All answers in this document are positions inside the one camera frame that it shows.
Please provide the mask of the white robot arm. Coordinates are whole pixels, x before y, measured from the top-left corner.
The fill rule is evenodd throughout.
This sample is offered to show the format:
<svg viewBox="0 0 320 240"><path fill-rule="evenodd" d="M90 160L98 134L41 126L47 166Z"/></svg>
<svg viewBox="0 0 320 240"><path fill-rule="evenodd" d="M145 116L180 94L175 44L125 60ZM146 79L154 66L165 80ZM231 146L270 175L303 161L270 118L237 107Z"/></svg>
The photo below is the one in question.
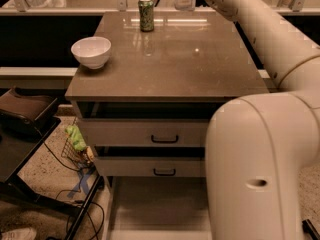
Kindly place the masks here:
<svg viewBox="0 0 320 240"><path fill-rule="evenodd" d="M212 240L305 240L298 174L319 159L319 47L262 0L205 0L240 24L277 90L220 107L206 135Z"/></svg>

